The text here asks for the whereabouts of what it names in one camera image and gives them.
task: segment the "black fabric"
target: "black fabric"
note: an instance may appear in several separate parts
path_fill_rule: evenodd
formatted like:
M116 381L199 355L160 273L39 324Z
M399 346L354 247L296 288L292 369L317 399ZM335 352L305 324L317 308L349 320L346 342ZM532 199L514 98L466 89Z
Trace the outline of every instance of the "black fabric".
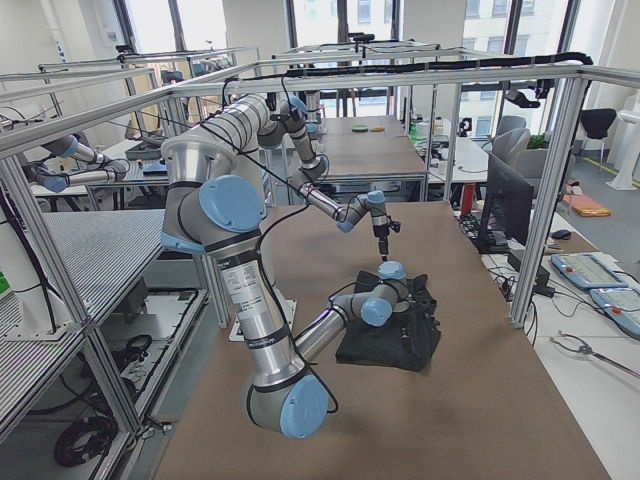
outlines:
M426 288L427 275L408 280L415 303L402 313L394 313L381 327L361 319L349 322L338 351L338 363L381 365L420 371L431 360L440 340L439 323L434 317L437 301ZM355 293L372 290L378 277L358 274Z
M582 110L580 113L580 123L587 132L587 137L594 140L601 140L607 136L609 127L616 119L616 111L613 108L596 108L593 110Z

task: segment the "brown table surface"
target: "brown table surface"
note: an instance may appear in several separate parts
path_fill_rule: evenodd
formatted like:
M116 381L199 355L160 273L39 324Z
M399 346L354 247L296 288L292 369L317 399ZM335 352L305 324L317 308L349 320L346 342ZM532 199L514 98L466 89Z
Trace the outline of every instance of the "brown table surface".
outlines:
M241 343L218 338L156 479L609 478L446 203L388 205L403 222L391 258L429 274L442 339L420 373L338 365L317 371L340 401L306 440L254 427L240 392L252 372ZM276 214L291 211L277 209ZM368 224L350 235L316 210L272 232L277 284L298 300L296 329L329 293L375 271Z
M384 132L351 131L353 125L383 126ZM322 139L331 167L329 178L344 176L426 174L402 125L394 116L328 118Z

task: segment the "green plant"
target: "green plant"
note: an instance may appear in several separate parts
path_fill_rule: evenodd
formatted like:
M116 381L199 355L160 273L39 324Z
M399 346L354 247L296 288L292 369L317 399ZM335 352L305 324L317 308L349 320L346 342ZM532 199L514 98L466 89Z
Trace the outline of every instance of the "green plant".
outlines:
M531 135L527 148L529 150L536 150L538 148L547 148L547 146L547 141L545 140L544 135Z

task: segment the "office chair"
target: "office chair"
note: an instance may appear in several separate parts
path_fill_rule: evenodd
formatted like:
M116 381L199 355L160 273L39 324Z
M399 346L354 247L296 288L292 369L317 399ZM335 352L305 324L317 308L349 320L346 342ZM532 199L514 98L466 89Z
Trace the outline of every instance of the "office chair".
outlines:
M524 117L518 117L516 115L505 115L498 122L498 128L496 129L496 136L490 137L485 143L482 144L482 148L486 145L493 144L496 137L504 135L516 128L526 128L527 120Z
M530 138L528 128L515 128L494 139L492 153L513 168L516 157L527 148Z
M592 140L602 140L600 145L600 172L604 165L604 139L609 133L609 128L616 119L616 111L613 108L596 108L593 110L582 110L580 113L580 123L587 132L587 137Z
M533 198L538 196L540 180L542 179L542 172L547 161L548 153L549 150L540 148L536 150L524 150L516 156L513 169L522 175L530 185L533 185ZM564 178L565 183L562 185L562 192L564 194L572 195L571 191L567 188L567 182L569 182L571 178L575 163L576 157L571 155Z

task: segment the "computer monitor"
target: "computer monitor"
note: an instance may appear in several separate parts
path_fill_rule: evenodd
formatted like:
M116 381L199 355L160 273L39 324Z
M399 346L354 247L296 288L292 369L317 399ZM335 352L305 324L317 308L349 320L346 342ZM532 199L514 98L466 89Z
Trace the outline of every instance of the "computer monitor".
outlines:
M476 241L480 253L504 253L506 238L522 245L529 236L529 218L533 204L533 185L495 155L489 154L487 192ZM489 228L493 217L495 224Z

